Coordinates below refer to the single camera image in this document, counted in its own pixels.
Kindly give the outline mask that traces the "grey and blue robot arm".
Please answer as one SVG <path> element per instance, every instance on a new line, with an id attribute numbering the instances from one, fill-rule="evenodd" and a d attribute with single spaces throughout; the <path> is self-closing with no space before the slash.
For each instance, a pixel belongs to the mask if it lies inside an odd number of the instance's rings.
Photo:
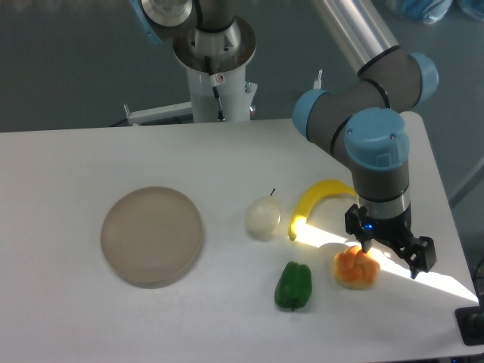
<path id="1" fill-rule="evenodd" d="M 316 1 L 315 10 L 358 76 L 347 90 L 305 92 L 293 124 L 352 174 L 357 202 L 346 231 L 364 251 L 377 241 L 403 259 L 412 277 L 436 264 L 430 237 L 411 232 L 409 140 L 402 112 L 430 97 L 439 83 L 434 63 L 405 53 L 370 1 Z M 133 1 L 146 37 L 172 41 L 189 78 L 193 119 L 250 119 L 249 83 L 233 82 L 256 50 L 251 26 L 231 1 Z"/>

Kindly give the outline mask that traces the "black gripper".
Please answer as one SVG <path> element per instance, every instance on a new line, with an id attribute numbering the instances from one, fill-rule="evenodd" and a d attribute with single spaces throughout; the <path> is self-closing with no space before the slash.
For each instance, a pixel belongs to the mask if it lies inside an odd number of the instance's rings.
<path id="1" fill-rule="evenodd" d="M 433 239 L 414 237 L 411 232 L 411 207 L 398 216 L 376 219 L 364 206 L 353 204 L 344 218 L 346 233 L 355 236 L 363 253 L 370 250 L 373 240 L 389 247 L 408 264 L 411 279 L 421 272 L 428 273 L 436 264 Z"/>

